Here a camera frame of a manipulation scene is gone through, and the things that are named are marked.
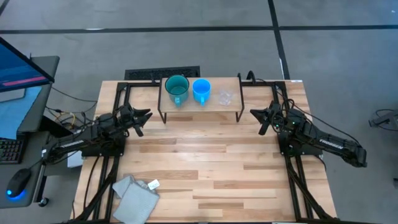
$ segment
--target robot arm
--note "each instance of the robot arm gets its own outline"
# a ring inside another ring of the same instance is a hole
[[[126,104],[115,114],[102,114],[79,133],[51,140],[44,147],[43,161],[51,164],[73,151],[81,151],[82,156],[120,156],[124,152],[129,128],[143,136],[141,128],[152,116],[149,111],[137,110]]]
[[[259,134],[264,135],[269,125],[279,132],[286,132],[292,150],[303,146],[315,147],[336,156],[354,167],[366,167],[366,150],[355,141],[346,140],[319,130],[299,110],[289,109],[286,116],[280,104],[271,102],[264,110],[250,110],[262,124]]]

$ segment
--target keyboard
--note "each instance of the keyboard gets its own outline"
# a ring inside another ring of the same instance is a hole
[[[16,140],[0,138],[0,164],[20,164],[27,141],[18,136]]]

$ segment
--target concrete floor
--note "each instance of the concrete floor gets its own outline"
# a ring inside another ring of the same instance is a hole
[[[398,24],[393,0],[275,0],[275,7],[280,26]],[[265,0],[10,0],[0,17],[0,30],[269,26],[269,15]],[[124,70],[133,68],[199,65],[204,77],[253,70],[259,78],[282,78],[273,31],[2,37],[25,54],[59,55],[55,87],[86,99],[98,97],[103,80],[122,80]],[[397,39],[398,30],[282,32],[291,79],[304,80],[312,113],[352,134],[368,151],[365,169],[325,154],[333,200],[343,220],[398,220],[398,191],[392,185],[392,178],[398,177],[397,140],[394,133],[368,127],[375,110],[398,105]],[[53,91],[48,106],[76,111],[91,105]],[[0,210],[0,223],[67,220],[78,176],[75,169],[50,177],[45,195],[53,203]]]

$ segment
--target teal mug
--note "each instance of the teal mug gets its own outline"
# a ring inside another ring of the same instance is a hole
[[[165,87],[176,107],[180,107],[188,99],[189,81],[183,75],[169,77]]]

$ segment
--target blue mug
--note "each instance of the blue mug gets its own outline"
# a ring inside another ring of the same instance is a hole
[[[198,79],[195,80],[192,84],[193,91],[193,99],[200,103],[200,105],[204,106],[205,102],[210,97],[211,92],[211,84],[208,80]]]
[[[189,81],[182,75],[173,75],[166,80],[165,87],[170,99],[180,107],[188,99]]]

